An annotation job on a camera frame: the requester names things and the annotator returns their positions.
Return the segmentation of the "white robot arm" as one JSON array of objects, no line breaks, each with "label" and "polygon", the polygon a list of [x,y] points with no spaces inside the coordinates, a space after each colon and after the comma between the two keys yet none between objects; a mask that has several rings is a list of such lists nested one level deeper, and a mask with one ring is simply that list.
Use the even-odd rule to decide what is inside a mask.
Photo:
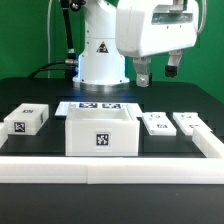
[{"label": "white robot arm", "polygon": [[[207,0],[59,0],[73,85],[92,91],[126,86],[125,59],[131,57],[136,84],[151,84],[151,57],[169,55],[165,75],[178,74],[183,50],[195,45],[207,17]],[[76,54],[69,12],[84,11],[85,47]]]}]

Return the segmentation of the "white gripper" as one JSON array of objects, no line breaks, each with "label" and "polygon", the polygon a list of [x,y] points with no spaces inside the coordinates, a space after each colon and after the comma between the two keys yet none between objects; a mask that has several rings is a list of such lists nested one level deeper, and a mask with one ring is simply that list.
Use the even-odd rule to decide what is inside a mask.
[{"label": "white gripper", "polygon": [[148,87],[152,73],[150,57],[169,52],[165,75],[178,74],[183,51],[197,39],[199,7],[195,0],[120,0],[117,5],[115,39],[121,55],[135,57],[136,84]]}]

